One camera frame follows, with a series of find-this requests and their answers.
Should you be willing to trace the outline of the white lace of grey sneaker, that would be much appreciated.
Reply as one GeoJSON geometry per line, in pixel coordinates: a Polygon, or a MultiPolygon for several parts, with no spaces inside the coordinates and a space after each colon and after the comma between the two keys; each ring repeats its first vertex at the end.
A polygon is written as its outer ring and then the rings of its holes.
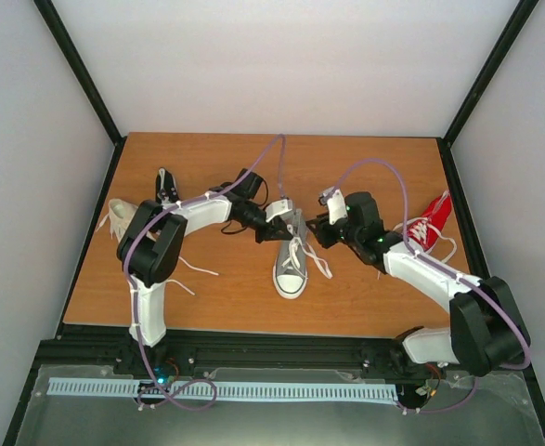
{"type": "Polygon", "coordinates": [[[289,224],[293,238],[281,244],[277,260],[277,274],[291,275],[303,280],[308,278],[306,260],[311,259],[319,272],[327,279],[333,277],[326,260],[319,257],[310,243],[306,241],[307,228],[289,224]]]}

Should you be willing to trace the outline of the grey low-top sneaker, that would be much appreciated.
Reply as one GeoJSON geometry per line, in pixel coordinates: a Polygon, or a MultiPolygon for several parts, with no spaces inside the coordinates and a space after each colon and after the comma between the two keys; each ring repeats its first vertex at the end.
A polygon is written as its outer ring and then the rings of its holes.
{"type": "Polygon", "coordinates": [[[294,209],[284,220],[292,238],[280,243],[273,268],[273,283],[281,297],[295,299],[304,291],[308,278],[305,260],[307,228],[299,208],[294,209]]]}

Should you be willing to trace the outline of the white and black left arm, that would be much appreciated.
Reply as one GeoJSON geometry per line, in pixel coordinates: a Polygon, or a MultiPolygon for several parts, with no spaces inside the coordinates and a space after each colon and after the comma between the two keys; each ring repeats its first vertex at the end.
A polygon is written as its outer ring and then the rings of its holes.
{"type": "Polygon", "coordinates": [[[278,215],[268,214],[253,198],[263,179],[242,169],[232,183],[224,183],[184,202],[146,200],[136,210],[117,248],[127,279],[132,308],[129,333],[141,346],[135,361],[148,374],[161,372],[168,351],[158,343],[166,334],[164,295],[175,271],[184,238],[228,221],[254,231],[257,243],[288,241],[292,234],[278,215]]]}

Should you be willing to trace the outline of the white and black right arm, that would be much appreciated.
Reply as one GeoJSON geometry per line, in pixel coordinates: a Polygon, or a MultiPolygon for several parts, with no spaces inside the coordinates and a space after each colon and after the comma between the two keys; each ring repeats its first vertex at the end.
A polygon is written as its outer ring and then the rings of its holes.
{"type": "Polygon", "coordinates": [[[409,284],[448,314],[446,328],[417,327],[397,339],[402,362],[458,364],[475,376],[499,367],[526,367],[528,339],[504,280],[465,274],[386,230],[375,200],[365,191],[344,196],[329,188],[319,202],[326,213],[306,225],[323,248],[346,245],[363,264],[409,284]]]}

